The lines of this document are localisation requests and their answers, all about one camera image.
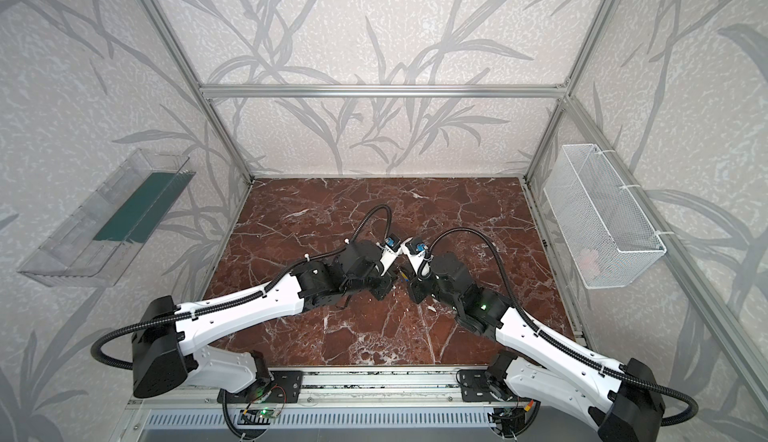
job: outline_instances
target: marble tabletop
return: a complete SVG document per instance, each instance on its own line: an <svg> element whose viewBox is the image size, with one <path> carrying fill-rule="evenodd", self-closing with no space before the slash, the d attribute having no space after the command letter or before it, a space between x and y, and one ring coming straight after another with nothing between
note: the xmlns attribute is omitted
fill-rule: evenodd
<svg viewBox="0 0 768 442"><path fill-rule="evenodd" d="M459 225L483 231L497 245L525 310L573 338L517 178L256 180L206 298L264 283L307 252L339 246L379 203L392 207L392 232L402 239L420 235L429 243ZM361 238L379 240L384 225L379 212ZM479 238L451 235L440 242L437 252L442 251L455 252L478 283L504 293ZM270 366L487 364L502 348L458 327L451 308L430 297L415 305L400 282L383 301L358 293L346 308L268 321L214 346L260 351Z"/></svg>

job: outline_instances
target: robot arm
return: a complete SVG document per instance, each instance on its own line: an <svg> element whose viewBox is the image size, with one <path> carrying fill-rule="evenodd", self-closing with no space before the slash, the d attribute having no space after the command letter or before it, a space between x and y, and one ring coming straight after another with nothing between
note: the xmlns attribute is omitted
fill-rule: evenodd
<svg viewBox="0 0 768 442"><path fill-rule="evenodd" d="M298 264L272 287L264 283L180 305L174 305L170 296L153 301L142 321L169 314L192 316L134 335L134 396L154 397L181 384L218 387L232 394L264 391L270 374L260 354L238 354L208 344L257 323L336 304L345 295L362 290L382 300L396 280L390 269L400 252L400 241L395 235L389 235L384 245L353 241L330 262L311 261L307 257L307 262ZM235 304L245 297L250 300ZM233 307L206 310L226 303Z"/></svg>
<svg viewBox="0 0 768 442"><path fill-rule="evenodd" d="M657 385L652 371L641 362L632 359L623 365L563 337L533 319L511 293L505 297L478 286L456 255L431 257L432 248L418 238L401 244L397 236L389 235L384 245L356 241L362 226L380 207L366 215L352 241L342 248L307 255L306 261L287 267L279 279L223 297L181 305L174 304L170 296L161 297L150 303L141 322L96 341L91 354L107 365L133 370L136 398L154 397L189 384L218 387L241 394L245 400L257 400L274 384L260 354L222 351L210 347L210 342L273 318L337 304L345 295L362 290L382 300L396 280L393 262L405 254L409 264L401 269L408 272L406 288L415 303L432 295L452 306L456 322L470 332L516 352L502 352L485 372L498 399L540 400L579 418L596 429L602 440L611 442L653 442L661 425L678 424L696 415L695 400ZM386 233L390 221L388 218ZM471 231L486 241L506 283L501 259L485 235L456 228L438 236L436 242L457 230ZM131 333L133 363L101 351L108 341ZM683 400L689 408L662 418L661 394Z"/></svg>
<svg viewBox="0 0 768 442"><path fill-rule="evenodd" d="M479 287L466 265L452 253L435 256L427 263L426 245L417 238L408 239L403 251L411 268L408 295L414 302L420 303L431 295L451 305L456 311L456 322L470 332L498 341L543 365L511 352L500 354L486 371L497 398L510 400L519 396L540 400L579 418L594 428L602 440L656 440L665 409L660 394L609 376L627 374L655 384L652 371L644 364L632 359L625 366L553 331L515 307L509 297ZM562 348L551 340L559 342ZM592 363L583 363L566 351Z"/></svg>

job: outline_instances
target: white wire mesh basket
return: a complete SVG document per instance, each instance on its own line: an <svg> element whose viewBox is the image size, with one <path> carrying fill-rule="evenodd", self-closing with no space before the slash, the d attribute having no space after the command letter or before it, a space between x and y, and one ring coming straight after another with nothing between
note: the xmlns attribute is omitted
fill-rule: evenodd
<svg viewBox="0 0 768 442"><path fill-rule="evenodd" d="M597 145L562 145L544 193L587 288L626 287L667 252Z"/></svg>

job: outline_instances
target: transparent bin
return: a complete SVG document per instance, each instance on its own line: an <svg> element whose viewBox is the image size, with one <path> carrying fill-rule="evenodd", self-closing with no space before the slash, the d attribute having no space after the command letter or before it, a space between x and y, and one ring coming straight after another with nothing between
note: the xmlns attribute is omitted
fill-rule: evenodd
<svg viewBox="0 0 768 442"><path fill-rule="evenodd" d="M587 288L626 287L667 252L597 145L562 145L544 193Z"/></svg>
<svg viewBox="0 0 768 442"><path fill-rule="evenodd" d="M136 150L18 271L49 287L112 287L189 184L188 160Z"/></svg>

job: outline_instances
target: wallpaper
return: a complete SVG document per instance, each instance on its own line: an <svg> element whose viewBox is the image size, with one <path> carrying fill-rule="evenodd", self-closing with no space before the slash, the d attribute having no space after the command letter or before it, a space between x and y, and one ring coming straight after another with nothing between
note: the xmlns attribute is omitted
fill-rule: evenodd
<svg viewBox="0 0 768 442"><path fill-rule="evenodd" d="M134 0L0 0L0 40L0 440L106 440L131 376L88 347L156 297L199 297L247 187ZM18 274L137 148L197 174L120 281Z"/></svg>
<svg viewBox="0 0 768 442"><path fill-rule="evenodd" d="M549 98L232 98L216 109L253 173L519 175Z"/></svg>
<svg viewBox="0 0 768 442"><path fill-rule="evenodd" d="M160 0L216 83L562 83L600 0Z"/></svg>
<svg viewBox="0 0 768 442"><path fill-rule="evenodd" d="M577 95L768 356L766 6L623 0Z"/></svg>
<svg viewBox="0 0 768 442"><path fill-rule="evenodd" d="M559 147L578 143L587 141L565 115L544 149L531 187L591 347L618 360L637 358L654 371L659 383L682 390L699 403L696 418L661 428L659 442L768 440L768 420L689 304L663 258L627 287L584 288L543 191ZM670 411L683 408L665 399Z"/></svg>

